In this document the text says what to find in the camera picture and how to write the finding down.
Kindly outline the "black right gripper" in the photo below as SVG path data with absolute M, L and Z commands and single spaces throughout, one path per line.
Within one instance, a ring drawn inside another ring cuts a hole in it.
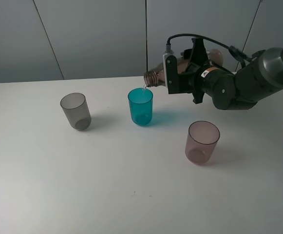
M 185 62 L 177 67 L 177 93 L 192 94 L 193 102 L 200 104 L 203 102 L 205 91 L 203 90 L 204 79 L 212 72 L 219 70 L 219 66 L 208 63 L 208 55 L 204 46 L 204 40 L 192 38 L 193 47 L 189 57 L 189 62 Z

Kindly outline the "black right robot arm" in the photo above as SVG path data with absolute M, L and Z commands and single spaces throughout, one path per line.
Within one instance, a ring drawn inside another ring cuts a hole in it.
M 200 104 L 211 97 L 219 110 L 248 110 L 283 90 L 283 48 L 261 50 L 235 74 L 207 58 L 203 39 L 193 38 L 188 65 L 178 76 L 176 93 L 190 93 Z

